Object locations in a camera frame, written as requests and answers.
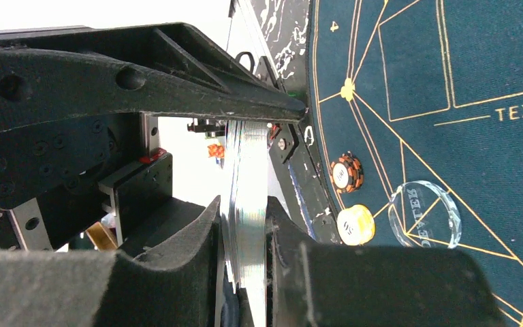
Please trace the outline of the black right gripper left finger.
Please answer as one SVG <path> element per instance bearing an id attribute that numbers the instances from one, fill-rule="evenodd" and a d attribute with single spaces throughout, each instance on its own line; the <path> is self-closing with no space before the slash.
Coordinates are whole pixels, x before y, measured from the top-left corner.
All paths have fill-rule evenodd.
<path id="1" fill-rule="evenodd" d="M 0 251 L 0 326 L 216 326 L 219 203 L 135 258 Z"/>

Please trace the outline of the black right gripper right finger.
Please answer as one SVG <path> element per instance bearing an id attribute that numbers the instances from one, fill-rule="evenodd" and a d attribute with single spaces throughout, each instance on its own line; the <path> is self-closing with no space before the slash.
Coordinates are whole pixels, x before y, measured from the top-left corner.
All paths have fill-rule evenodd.
<path id="1" fill-rule="evenodd" d="M 270 326 L 504 326 L 478 265 L 449 249 L 318 243 L 266 209 Z"/>

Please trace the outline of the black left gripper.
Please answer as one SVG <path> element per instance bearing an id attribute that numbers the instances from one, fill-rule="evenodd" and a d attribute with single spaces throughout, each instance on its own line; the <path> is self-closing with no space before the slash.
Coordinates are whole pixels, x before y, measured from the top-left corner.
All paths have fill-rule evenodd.
<path id="1" fill-rule="evenodd" d="M 148 114 L 305 112 L 187 23 L 0 33 L 0 249 L 55 250 L 104 217 L 125 242 L 172 196 Z"/>

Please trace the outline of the cream chip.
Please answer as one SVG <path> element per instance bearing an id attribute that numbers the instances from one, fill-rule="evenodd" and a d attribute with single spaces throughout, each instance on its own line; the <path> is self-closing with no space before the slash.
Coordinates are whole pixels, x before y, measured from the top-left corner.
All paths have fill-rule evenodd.
<path id="1" fill-rule="evenodd" d="M 342 242 L 349 246 L 368 243 L 376 232 L 373 214 L 363 204 L 343 209 L 338 214 L 336 225 Z"/>

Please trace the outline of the blue patterned card deck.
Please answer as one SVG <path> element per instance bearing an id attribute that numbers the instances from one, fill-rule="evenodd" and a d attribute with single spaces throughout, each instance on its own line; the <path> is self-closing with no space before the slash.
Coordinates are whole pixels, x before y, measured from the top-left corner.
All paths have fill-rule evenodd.
<path id="1" fill-rule="evenodd" d="M 229 282 L 247 293 L 254 326 L 267 324 L 267 136 L 265 123 L 228 121 L 219 207 Z"/>

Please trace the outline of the dark orange chip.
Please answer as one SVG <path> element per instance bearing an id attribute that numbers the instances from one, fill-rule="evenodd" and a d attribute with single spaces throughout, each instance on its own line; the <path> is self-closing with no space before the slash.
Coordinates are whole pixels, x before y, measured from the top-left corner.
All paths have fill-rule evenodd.
<path id="1" fill-rule="evenodd" d="M 330 180 L 336 193 L 352 193 L 364 183 L 360 160 L 351 152 L 343 153 L 330 163 Z"/>

